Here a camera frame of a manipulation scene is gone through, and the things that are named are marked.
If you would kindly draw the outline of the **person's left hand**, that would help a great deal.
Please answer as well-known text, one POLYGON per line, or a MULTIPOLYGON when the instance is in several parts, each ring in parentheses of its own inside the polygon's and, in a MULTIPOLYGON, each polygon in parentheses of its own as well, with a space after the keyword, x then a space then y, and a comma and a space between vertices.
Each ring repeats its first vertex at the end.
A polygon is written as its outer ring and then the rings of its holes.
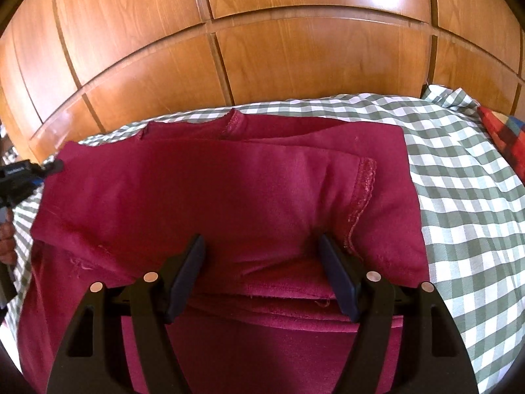
POLYGON ((12 209, 7 208, 5 221, 0 227, 0 261, 5 265, 15 265, 17 262, 15 232, 12 209))

